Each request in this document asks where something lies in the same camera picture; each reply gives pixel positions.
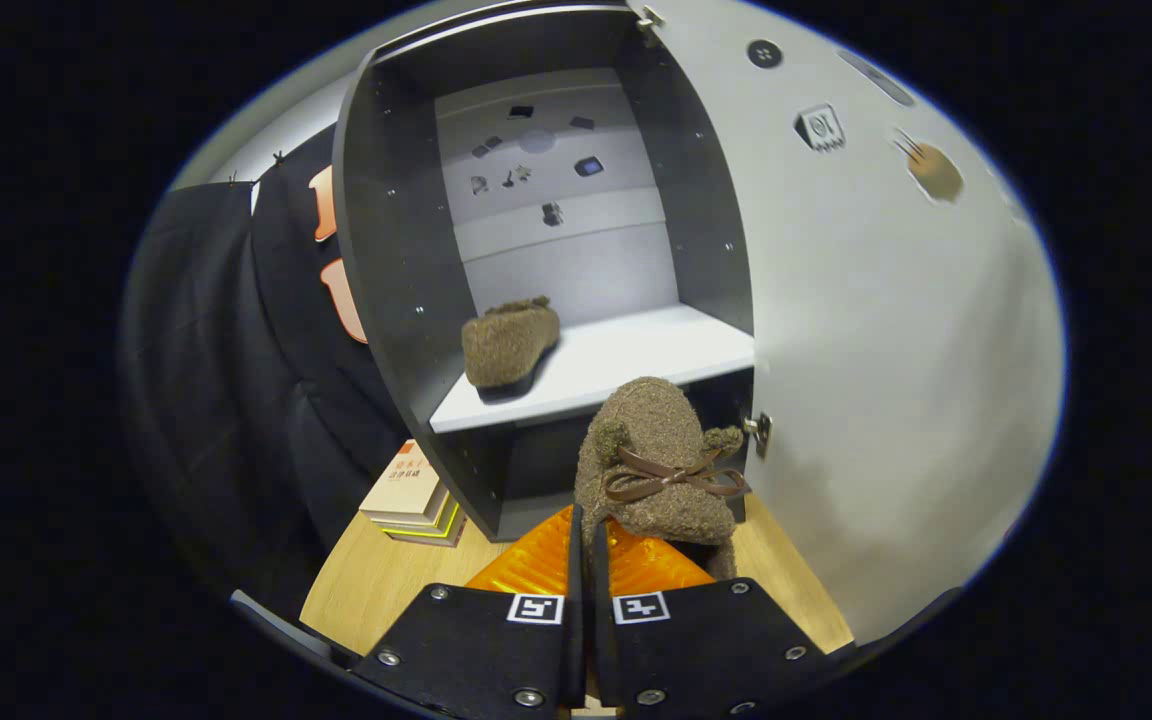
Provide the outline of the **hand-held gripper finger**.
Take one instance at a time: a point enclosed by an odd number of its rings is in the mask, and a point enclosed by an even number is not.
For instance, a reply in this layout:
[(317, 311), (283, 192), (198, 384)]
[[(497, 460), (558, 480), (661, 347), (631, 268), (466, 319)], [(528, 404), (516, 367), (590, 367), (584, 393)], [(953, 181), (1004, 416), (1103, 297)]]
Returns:
[(422, 588), (353, 676), (431, 715), (562, 719), (585, 691), (581, 520), (568, 506), (465, 585)]
[(826, 682), (827, 653), (755, 579), (613, 594), (608, 530), (591, 548), (591, 664), (622, 719), (768, 719)]

